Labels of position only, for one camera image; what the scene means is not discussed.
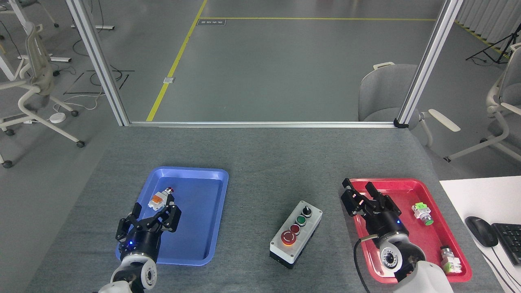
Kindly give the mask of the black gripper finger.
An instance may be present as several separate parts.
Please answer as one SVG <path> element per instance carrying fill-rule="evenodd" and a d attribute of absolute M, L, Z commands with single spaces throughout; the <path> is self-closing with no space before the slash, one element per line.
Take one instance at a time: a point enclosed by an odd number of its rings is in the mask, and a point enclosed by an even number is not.
<path fill-rule="evenodd" d="M 341 195 L 341 201 L 344 204 L 345 210 L 350 217 L 355 215 L 364 215 L 366 213 L 365 206 L 367 198 L 354 189 L 349 178 L 345 178 L 342 182 L 344 192 Z"/>
<path fill-rule="evenodd" d="M 129 235 L 129 229 L 132 225 L 138 232 L 143 232 L 143 226 L 138 221 L 138 217 L 141 214 L 142 206 L 139 203 L 135 203 L 132 211 L 127 215 L 126 218 L 122 218 L 119 221 L 118 228 L 116 230 L 116 240 L 123 242 Z"/>
<path fill-rule="evenodd" d="M 373 198 L 367 200 L 365 205 L 365 213 L 380 214 L 383 212 L 396 212 L 396 204 L 388 195 L 379 192 L 372 182 L 368 182 L 365 186 L 368 194 Z"/>
<path fill-rule="evenodd" d="M 175 232 L 177 230 L 182 212 L 174 200 L 173 195 L 168 195 L 166 206 L 151 218 L 149 221 L 151 232 Z"/>

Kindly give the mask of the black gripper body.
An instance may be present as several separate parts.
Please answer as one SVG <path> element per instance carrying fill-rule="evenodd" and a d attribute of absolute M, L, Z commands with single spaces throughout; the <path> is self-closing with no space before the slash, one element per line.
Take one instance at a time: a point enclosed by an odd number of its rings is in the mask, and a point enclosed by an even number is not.
<path fill-rule="evenodd" d="M 153 260 L 158 259 L 161 243 L 161 230 L 136 230 L 133 228 L 119 243 L 119 259 L 130 254 L 140 254 Z"/>
<path fill-rule="evenodd" d="M 370 206 L 364 206 L 362 210 L 364 211 L 362 217 L 365 219 L 367 232 L 370 235 L 378 236 L 373 239 L 373 243 L 380 243 L 388 235 L 409 235 L 409 231 L 399 219 L 401 210 L 397 206 L 384 208 L 380 212 L 373 211 Z"/>

